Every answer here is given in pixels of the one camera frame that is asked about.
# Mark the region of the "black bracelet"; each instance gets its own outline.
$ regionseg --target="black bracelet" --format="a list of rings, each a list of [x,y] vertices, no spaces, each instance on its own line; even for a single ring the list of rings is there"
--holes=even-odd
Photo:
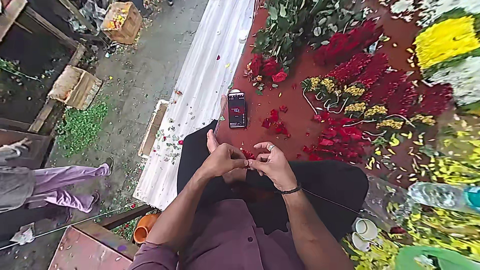
[[[292,189],[292,190],[286,190],[286,191],[277,190],[277,191],[275,191],[275,193],[279,193],[279,194],[283,195],[283,194],[294,193],[294,192],[297,192],[299,190],[301,190],[301,184],[300,183],[298,183],[298,186],[296,188]]]

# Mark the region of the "green plastic bag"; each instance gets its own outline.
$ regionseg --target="green plastic bag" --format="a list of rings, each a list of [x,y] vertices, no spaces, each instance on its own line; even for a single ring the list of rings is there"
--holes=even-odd
[[[415,258],[434,256],[438,260],[441,270],[478,270],[480,265],[458,252],[430,246],[406,246],[400,249],[395,259],[396,270],[425,270]]]

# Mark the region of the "phone screen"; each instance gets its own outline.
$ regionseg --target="phone screen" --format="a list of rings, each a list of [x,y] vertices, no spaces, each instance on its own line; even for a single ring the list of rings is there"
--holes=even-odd
[[[245,93],[228,95],[228,123],[230,127],[245,127]]]

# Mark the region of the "concrete floor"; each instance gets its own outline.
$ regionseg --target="concrete floor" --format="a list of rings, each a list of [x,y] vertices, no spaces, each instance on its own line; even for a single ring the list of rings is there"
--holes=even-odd
[[[175,0],[173,7],[161,3],[162,11],[153,14],[152,25],[142,30],[138,49],[118,53],[98,61],[95,76],[106,81],[97,98],[109,105],[98,140],[83,153],[68,159],[54,146],[48,166],[99,166],[112,156],[115,165],[107,178],[72,187],[75,194],[90,194],[98,190],[102,204],[89,214],[73,211],[73,220],[92,217],[116,209],[134,200],[141,158],[138,147],[148,121],[159,99],[168,99],[180,74],[195,31],[208,0]],[[55,227],[49,220],[36,224],[36,232]],[[63,231],[36,239],[34,242],[0,251],[2,269],[45,270],[58,245]]]

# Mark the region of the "lavender trousers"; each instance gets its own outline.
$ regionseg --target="lavender trousers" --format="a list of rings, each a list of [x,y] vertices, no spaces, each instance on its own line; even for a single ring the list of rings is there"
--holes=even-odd
[[[34,170],[35,187],[33,194],[27,198],[25,203],[29,203],[29,208],[42,207],[47,203],[52,203],[89,213],[92,210],[94,199],[91,195],[72,195],[63,188],[70,184],[106,175],[110,175],[110,168],[106,163],[98,168],[68,166]]]

